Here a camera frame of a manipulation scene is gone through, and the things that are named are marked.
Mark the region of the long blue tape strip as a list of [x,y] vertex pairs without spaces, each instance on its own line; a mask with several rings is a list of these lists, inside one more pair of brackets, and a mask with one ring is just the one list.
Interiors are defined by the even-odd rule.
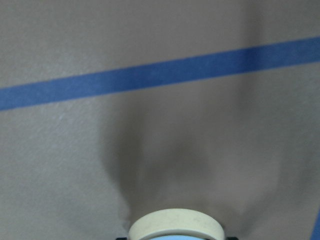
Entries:
[[2,111],[202,79],[316,63],[319,37],[4,87]]

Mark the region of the crossing blue tape strip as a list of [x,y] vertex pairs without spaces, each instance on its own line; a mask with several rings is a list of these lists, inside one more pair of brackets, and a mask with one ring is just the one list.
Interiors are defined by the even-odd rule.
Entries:
[[310,240],[320,240],[320,212],[316,216]]

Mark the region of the blue bell with cream base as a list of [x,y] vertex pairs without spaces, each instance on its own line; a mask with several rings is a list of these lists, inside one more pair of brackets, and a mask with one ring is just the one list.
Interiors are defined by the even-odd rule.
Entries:
[[224,240],[223,227],[211,216],[191,209],[169,208],[148,213],[133,223],[130,240],[164,236],[188,236],[202,240]]

